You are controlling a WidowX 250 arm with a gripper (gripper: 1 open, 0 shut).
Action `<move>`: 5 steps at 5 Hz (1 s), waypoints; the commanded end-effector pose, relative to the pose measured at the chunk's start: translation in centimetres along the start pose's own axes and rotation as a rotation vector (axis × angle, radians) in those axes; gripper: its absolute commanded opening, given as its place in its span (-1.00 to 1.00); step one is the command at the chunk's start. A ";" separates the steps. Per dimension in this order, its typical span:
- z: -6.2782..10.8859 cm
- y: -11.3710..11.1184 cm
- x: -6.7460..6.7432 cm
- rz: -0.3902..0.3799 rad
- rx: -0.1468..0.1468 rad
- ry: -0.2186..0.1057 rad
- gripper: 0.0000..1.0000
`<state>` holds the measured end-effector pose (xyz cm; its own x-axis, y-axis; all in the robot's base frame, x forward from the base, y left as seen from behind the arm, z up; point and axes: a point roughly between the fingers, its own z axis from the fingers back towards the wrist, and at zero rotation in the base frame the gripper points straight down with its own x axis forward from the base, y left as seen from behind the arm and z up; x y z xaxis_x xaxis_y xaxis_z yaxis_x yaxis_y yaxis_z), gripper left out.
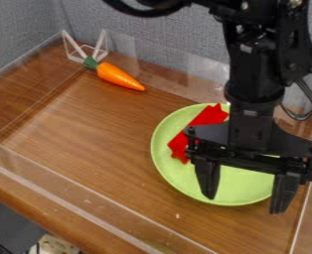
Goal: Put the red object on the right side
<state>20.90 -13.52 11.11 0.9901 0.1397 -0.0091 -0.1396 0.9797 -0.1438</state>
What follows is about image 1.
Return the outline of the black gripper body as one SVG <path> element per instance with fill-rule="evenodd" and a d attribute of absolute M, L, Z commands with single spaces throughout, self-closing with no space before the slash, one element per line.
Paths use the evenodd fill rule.
<path fill-rule="evenodd" d="M 230 119 L 221 123 L 193 125 L 186 156 L 218 161 L 272 175 L 296 173 L 300 183 L 312 182 L 312 141 L 287 132 L 273 119 L 273 109 L 249 111 L 233 104 Z"/>

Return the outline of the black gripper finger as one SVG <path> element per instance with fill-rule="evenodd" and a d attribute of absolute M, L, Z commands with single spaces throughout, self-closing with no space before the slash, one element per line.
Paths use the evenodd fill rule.
<path fill-rule="evenodd" d="M 204 196 L 214 199 L 221 182 L 221 163 L 218 161 L 197 159 L 196 174 Z"/>
<path fill-rule="evenodd" d="M 275 176 L 271 209 L 272 214 L 284 213 L 296 197 L 301 177 L 296 173 Z"/>

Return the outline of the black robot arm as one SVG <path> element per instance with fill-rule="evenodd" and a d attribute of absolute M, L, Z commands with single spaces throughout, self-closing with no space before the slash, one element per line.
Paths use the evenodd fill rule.
<path fill-rule="evenodd" d="M 275 175 L 271 212 L 283 213 L 299 187 L 312 182 L 312 141 L 288 133 L 273 119 L 288 86 L 296 84 L 312 102 L 304 81 L 312 73 L 309 0 L 137 0 L 143 10 L 122 0 L 103 1 L 142 18 L 198 4 L 224 24 L 232 59 L 225 87 L 230 120 L 185 129 L 186 157 L 208 198 L 217 196 L 224 166 Z"/>

